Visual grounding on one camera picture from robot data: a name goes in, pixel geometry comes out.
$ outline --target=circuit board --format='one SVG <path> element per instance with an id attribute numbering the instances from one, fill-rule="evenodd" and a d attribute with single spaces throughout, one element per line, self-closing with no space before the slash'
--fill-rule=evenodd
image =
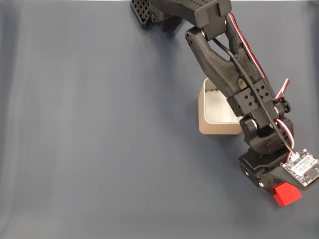
<path id="1" fill-rule="evenodd" d="M 319 178 L 319 160 L 306 149 L 299 155 L 299 159 L 295 162 L 289 160 L 282 166 L 306 187 Z"/>

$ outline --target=robotic arm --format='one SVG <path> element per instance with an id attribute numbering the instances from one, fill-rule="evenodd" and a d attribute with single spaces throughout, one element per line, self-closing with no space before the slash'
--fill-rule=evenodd
<path id="1" fill-rule="evenodd" d="M 242 172 L 257 187 L 274 195 L 277 180 L 302 190 L 313 185 L 319 178 L 319 161 L 307 151 L 294 152 L 293 124 L 285 117 L 291 107 L 284 97 L 276 97 L 230 13 L 230 0 L 131 0 L 131 7 L 142 28 L 155 22 L 163 32 L 175 30 L 182 18 L 195 26 L 186 32 L 186 40 L 204 73 L 227 98 L 235 115 L 243 116 L 240 125 L 250 148 L 238 161 Z M 216 39 L 223 33 L 228 38 L 229 50 Z M 227 61 L 212 50 L 210 40 L 231 59 Z M 304 165 L 309 164 L 305 162 L 307 155 L 315 160 L 311 166 Z M 301 172 L 294 166 L 310 168 Z M 307 175 L 310 170 L 317 170 L 317 174 Z"/>

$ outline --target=gray table surface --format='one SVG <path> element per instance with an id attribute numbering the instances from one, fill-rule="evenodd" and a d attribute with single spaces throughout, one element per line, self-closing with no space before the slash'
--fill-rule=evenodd
<path id="1" fill-rule="evenodd" d="M 279 207 L 241 173 L 242 134 L 198 131 L 190 24 L 144 31 L 128 1 L 5 11 L 0 238 L 319 238 L 318 185 Z M 275 91 L 292 80 L 296 149 L 319 155 L 316 11 L 233 2 Z"/>

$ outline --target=black plastic bracket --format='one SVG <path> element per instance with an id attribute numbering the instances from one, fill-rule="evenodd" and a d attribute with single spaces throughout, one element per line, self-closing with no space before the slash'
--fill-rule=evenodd
<path id="1" fill-rule="evenodd" d="M 131 0 L 131 8 L 143 29 L 152 22 L 149 0 Z"/>
<path id="2" fill-rule="evenodd" d="M 264 104 L 271 101 L 273 98 L 271 93 L 272 89 L 269 88 L 268 85 L 269 83 L 267 78 L 264 78 L 254 84 Z M 238 94 L 229 97 L 227 99 L 227 102 L 229 103 L 229 105 L 233 109 L 234 114 L 237 117 L 246 116 L 260 106 L 258 100 L 255 97 L 255 94 L 250 87 L 247 87 Z"/>

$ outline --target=black cable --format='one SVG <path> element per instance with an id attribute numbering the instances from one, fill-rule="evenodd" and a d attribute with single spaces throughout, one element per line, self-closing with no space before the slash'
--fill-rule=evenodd
<path id="1" fill-rule="evenodd" d="M 274 120 L 270 117 L 268 111 L 265 108 L 265 105 L 262 101 L 262 99 L 260 98 L 254 84 L 252 83 L 252 81 L 250 80 L 250 78 L 248 77 L 247 73 L 244 71 L 243 67 L 240 65 L 240 63 L 238 62 L 238 60 L 236 59 L 236 57 L 234 56 L 234 54 L 227 48 L 225 47 L 223 44 L 221 44 L 217 39 L 214 39 L 214 42 L 221 48 L 223 49 L 229 56 L 230 58 L 233 60 L 233 62 L 235 63 L 235 65 L 237 66 L 237 68 L 239 69 L 239 71 L 241 72 L 241 74 L 245 77 L 246 80 L 246 84 L 251 88 L 251 90 L 254 92 L 254 95 L 256 96 L 263 112 L 265 113 L 266 117 L 268 118 L 268 120 L 270 121 L 270 124 L 272 125 L 274 131 L 276 132 L 276 134 L 279 136 L 279 138 L 282 140 L 282 142 L 292 150 L 292 152 L 296 153 L 288 144 L 288 142 L 285 140 L 285 137 L 283 136 L 283 134 L 279 131 L 279 129 L 277 128 Z"/>

